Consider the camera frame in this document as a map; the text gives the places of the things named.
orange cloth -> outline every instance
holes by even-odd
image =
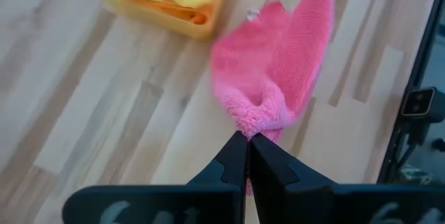
[[[173,1],[149,1],[149,0],[130,0],[131,2],[146,8],[151,8],[159,12],[172,15],[179,19],[184,19],[190,23],[203,25],[206,24],[214,13],[214,5],[204,5],[200,8],[186,8],[177,5]]]

black metal frame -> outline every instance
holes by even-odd
[[[435,36],[439,31],[438,22],[442,13],[443,6],[444,0],[434,0],[431,14],[425,27],[425,33],[423,34],[422,41],[416,55],[416,60],[412,68],[412,73],[405,89],[403,101],[405,100],[406,94],[421,85],[423,76],[425,74],[425,69],[430,58],[430,53],[434,44]],[[403,146],[403,137],[404,135],[406,135],[406,133],[406,121],[399,114],[396,122],[394,123],[394,130],[389,141],[382,168],[380,170],[378,183],[388,183],[394,178],[394,175],[396,173],[396,164]]]

wooden surface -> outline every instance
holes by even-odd
[[[268,1],[227,0],[218,33]],[[337,182],[375,182],[432,1],[337,0],[314,97],[282,147]],[[210,47],[100,0],[0,0],[0,223],[61,223],[82,187],[199,172],[236,130],[211,92]],[[252,198],[246,211],[256,223]]]

light wood floor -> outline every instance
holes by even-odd
[[[227,0],[218,33],[270,0]],[[292,9],[299,0],[281,0]],[[337,182],[375,182],[433,0],[337,0],[311,101],[282,147]],[[92,184],[177,184],[236,130],[209,48],[100,0],[0,0],[0,223],[61,223]],[[256,223],[252,198],[247,223]]]

pink towel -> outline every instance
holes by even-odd
[[[238,128],[278,141],[311,98],[334,26],[334,0],[276,1],[213,46],[214,93]]]

